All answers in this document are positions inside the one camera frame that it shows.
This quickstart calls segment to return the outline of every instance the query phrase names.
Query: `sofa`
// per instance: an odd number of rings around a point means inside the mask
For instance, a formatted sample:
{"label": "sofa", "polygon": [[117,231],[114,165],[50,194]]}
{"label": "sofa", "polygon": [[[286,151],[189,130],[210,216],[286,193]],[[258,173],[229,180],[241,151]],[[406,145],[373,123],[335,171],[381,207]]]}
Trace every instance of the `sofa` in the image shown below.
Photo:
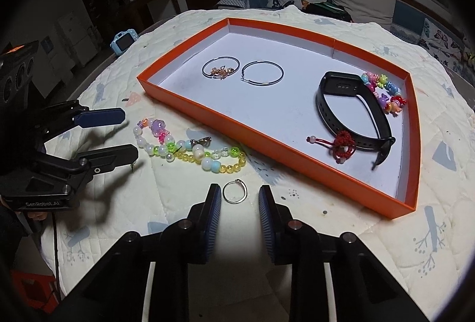
{"label": "sofa", "polygon": [[401,40],[422,46],[452,73],[475,86],[473,62],[466,61],[470,53],[460,33],[402,0],[221,0],[216,8],[278,10],[295,5],[302,10],[308,2],[323,1],[344,7],[354,22],[375,22]]}

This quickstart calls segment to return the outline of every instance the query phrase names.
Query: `beaded bracelet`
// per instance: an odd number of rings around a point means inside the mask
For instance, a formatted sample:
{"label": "beaded bracelet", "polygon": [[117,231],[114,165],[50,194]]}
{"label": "beaded bracelet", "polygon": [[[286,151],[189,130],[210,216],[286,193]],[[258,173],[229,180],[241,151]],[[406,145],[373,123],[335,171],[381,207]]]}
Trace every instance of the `beaded bracelet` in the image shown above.
{"label": "beaded bracelet", "polygon": [[[142,137],[143,128],[150,127],[154,137],[158,137],[161,145],[154,146],[148,143]],[[168,162],[174,161],[175,157],[183,161],[195,162],[201,164],[203,170],[211,170],[214,173],[233,173],[239,172],[246,165],[246,154],[241,152],[237,146],[223,147],[220,150],[205,152],[203,145],[209,146],[211,137],[205,137],[200,140],[180,140],[175,144],[173,136],[165,129],[165,122],[160,119],[148,120],[143,119],[133,129],[133,133],[137,140],[137,146],[144,148],[149,156],[160,156]],[[186,154],[186,151],[192,151],[193,154]],[[222,165],[218,159],[230,156],[238,158],[238,162],[234,165]]]}
{"label": "beaded bracelet", "polygon": [[[361,79],[378,99],[379,105],[386,114],[392,113],[393,115],[396,115],[397,113],[401,113],[401,107],[403,107],[407,101],[402,98],[398,87],[388,80],[387,75],[373,74],[368,71],[361,75]],[[384,93],[379,96],[376,87],[386,89],[388,94],[391,96],[391,99]]]}
{"label": "beaded bracelet", "polygon": [[[181,145],[181,142],[185,142],[185,151],[182,151],[182,147],[177,150],[177,158],[183,161],[196,162],[201,164],[201,168],[205,171],[212,171],[213,173],[233,173],[239,172],[243,166],[246,165],[246,154],[241,152],[237,146],[233,146],[231,150],[227,147],[223,147],[220,150],[213,150],[212,152],[206,152],[202,145],[196,144],[192,148],[193,154],[186,154],[189,149],[189,141],[178,141],[177,145]],[[233,165],[224,165],[218,159],[221,157],[231,156],[237,158],[238,162]]]}

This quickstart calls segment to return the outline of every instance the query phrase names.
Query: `black watch strap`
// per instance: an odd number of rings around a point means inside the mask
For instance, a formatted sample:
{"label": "black watch strap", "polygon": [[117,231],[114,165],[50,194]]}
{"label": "black watch strap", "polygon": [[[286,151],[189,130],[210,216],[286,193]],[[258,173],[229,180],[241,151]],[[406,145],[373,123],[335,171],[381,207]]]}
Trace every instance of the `black watch strap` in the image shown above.
{"label": "black watch strap", "polygon": [[[373,115],[379,138],[365,137],[343,125],[328,106],[325,94],[343,97],[359,95],[362,97]],[[378,100],[358,75],[328,71],[318,87],[316,103],[320,116],[334,135],[337,135],[341,130],[346,130],[355,141],[357,148],[378,151],[374,166],[381,164],[388,157],[391,146],[396,142],[396,139],[391,135],[388,119],[381,106],[379,106]]]}

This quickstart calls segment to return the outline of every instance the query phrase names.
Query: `red string bracelet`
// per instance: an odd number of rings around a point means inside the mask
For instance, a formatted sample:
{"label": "red string bracelet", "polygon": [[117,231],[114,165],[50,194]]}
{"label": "red string bracelet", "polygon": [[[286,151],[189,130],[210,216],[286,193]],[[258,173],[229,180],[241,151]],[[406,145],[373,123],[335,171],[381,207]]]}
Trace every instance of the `red string bracelet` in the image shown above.
{"label": "red string bracelet", "polygon": [[350,158],[356,150],[356,143],[346,130],[338,132],[333,142],[317,138],[314,135],[307,137],[307,142],[311,144],[320,143],[330,145],[332,149],[333,158],[338,164],[343,164]]}

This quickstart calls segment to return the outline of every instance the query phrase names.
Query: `silver hoop earring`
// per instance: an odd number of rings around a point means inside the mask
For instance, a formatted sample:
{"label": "silver hoop earring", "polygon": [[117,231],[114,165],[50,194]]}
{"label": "silver hoop earring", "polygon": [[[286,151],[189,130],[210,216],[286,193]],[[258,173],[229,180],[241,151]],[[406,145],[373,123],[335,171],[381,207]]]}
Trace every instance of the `silver hoop earring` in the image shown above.
{"label": "silver hoop earring", "polygon": [[[244,71],[249,67],[249,66],[252,66],[252,65],[255,65],[256,63],[268,63],[270,65],[274,65],[276,66],[277,68],[279,68],[280,71],[282,71],[282,75],[280,76],[279,79],[276,79],[275,81],[272,81],[272,82],[256,82],[256,81],[253,81],[253,80],[250,80],[250,79],[245,79],[244,78]],[[246,64],[242,70],[241,70],[241,81],[243,82],[247,82],[251,85],[255,85],[255,86],[270,86],[270,85],[275,85],[277,82],[280,82],[282,80],[282,78],[284,77],[284,69],[282,69],[282,67],[280,67],[277,63],[274,63],[274,62],[269,62],[268,60],[256,60],[254,62],[250,62],[248,64]]]}
{"label": "silver hoop earring", "polygon": [[[235,60],[236,63],[237,63],[237,67],[235,69],[233,69],[232,67],[226,68],[225,66],[221,66],[219,69],[216,68],[216,67],[213,67],[211,69],[211,72],[209,74],[206,74],[205,67],[207,65],[209,65],[211,62],[214,62],[215,60],[218,60],[218,59],[232,59],[232,60]],[[201,72],[203,73],[203,75],[206,78],[224,79],[226,77],[229,77],[230,75],[233,75],[237,70],[239,70],[239,65],[240,65],[239,61],[235,57],[217,57],[217,58],[213,58],[212,60],[209,60],[208,62],[206,62],[204,64],[203,68],[201,69]]]}
{"label": "silver hoop earring", "polygon": [[[224,194],[224,191],[225,191],[226,187],[230,184],[239,184],[242,187],[242,189],[244,190],[244,196],[242,196],[238,201],[230,201],[226,198],[226,195]],[[223,187],[223,198],[230,204],[239,204],[239,203],[243,202],[245,200],[245,198],[247,198],[247,197],[248,197],[248,187],[244,184],[244,181],[239,180],[238,178],[234,181],[228,182]]]}

